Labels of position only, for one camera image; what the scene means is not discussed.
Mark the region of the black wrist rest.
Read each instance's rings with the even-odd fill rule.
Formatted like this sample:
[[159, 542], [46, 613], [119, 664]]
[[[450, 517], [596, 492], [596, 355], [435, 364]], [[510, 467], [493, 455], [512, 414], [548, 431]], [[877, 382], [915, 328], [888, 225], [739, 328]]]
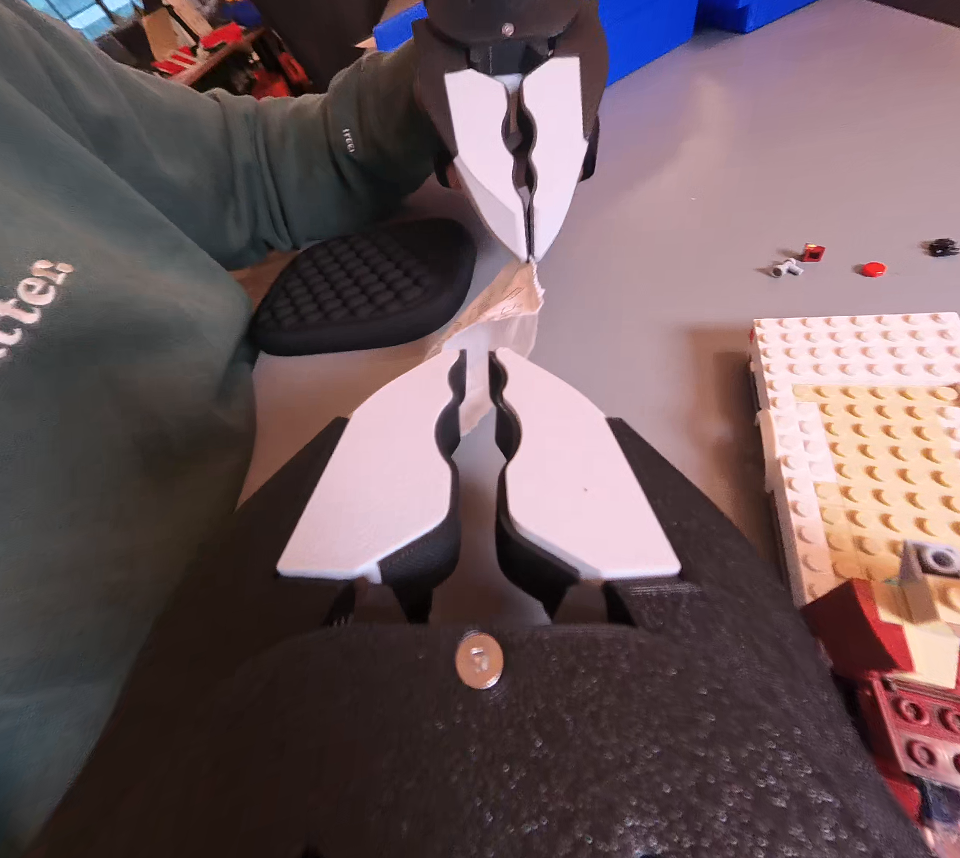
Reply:
[[249, 341], [274, 357], [412, 343], [454, 319], [476, 258], [471, 233], [447, 217], [315, 243], [270, 285], [251, 318]]

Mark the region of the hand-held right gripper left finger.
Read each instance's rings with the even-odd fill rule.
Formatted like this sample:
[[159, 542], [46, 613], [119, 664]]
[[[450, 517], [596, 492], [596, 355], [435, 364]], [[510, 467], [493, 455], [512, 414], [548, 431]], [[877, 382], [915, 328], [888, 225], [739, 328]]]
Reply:
[[397, 580], [458, 507], [467, 353], [439, 352], [356, 408], [281, 553], [284, 578]]

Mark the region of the white long brick plate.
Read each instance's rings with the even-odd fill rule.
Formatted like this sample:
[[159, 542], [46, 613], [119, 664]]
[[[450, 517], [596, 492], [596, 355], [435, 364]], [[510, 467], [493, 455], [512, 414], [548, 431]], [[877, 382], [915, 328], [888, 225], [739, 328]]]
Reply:
[[848, 358], [835, 353], [817, 358], [813, 348], [785, 350], [753, 348], [751, 360], [768, 385], [954, 386], [959, 382], [958, 357], [943, 346], [878, 345], [844, 348], [857, 352]]
[[959, 321], [956, 312], [766, 317], [751, 342], [774, 358], [957, 361]]

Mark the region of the person's left forearm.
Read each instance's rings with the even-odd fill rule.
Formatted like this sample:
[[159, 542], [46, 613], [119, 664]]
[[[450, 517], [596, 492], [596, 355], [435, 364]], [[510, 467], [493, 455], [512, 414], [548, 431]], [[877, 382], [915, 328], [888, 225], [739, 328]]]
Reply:
[[254, 99], [212, 91], [202, 149], [198, 245], [234, 271], [269, 252], [375, 225], [433, 173], [439, 136], [422, 107], [410, 41], [371, 52], [322, 95]]

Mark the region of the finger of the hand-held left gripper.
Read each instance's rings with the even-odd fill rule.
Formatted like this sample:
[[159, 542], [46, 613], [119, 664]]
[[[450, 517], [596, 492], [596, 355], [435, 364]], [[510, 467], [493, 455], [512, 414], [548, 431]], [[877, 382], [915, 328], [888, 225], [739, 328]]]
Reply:
[[539, 263], [569, 214], [589, 145], [583, 131], [580, 58], [551, 57], [528, 74], [523, 108], [533, 126], [529, 216], [531, 259]]
[[517, 260], [528, 262], [524, 204], [505, 140], [508, 88], [473, 69], [447, 72], [443, 84], [456, 147], [453, 166], [462, 191], [488, 231]]

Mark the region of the small brick-print paper bag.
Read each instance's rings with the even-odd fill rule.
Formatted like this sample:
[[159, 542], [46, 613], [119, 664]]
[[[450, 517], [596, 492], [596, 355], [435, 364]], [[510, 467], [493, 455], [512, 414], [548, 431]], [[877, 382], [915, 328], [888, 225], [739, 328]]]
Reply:
[[467, 436], [491, 410], [489, 355], [507, 348], [527, 359], [536, 344], [545, 292], [536, 263], [505, 264], [493, 281], [431, 343], [427, 357], [445, 350], [466, 354], [460, 434]]

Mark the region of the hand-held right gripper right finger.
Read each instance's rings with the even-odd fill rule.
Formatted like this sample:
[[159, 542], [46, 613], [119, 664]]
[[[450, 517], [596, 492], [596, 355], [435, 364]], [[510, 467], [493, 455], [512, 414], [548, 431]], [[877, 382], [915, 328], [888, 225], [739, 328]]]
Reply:
[[509, 348], [489, 354], [511, 531], [582, 579], [676, 579], [681, 563], [604, 412]]

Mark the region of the toy brick truck model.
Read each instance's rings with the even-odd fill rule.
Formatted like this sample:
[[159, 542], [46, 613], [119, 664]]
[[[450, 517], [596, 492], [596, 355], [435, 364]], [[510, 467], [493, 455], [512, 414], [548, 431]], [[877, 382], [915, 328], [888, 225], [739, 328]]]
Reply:
[[958, 856], [959, 382], [768, 385], [752, 332], [794, 603], [894, 797]]

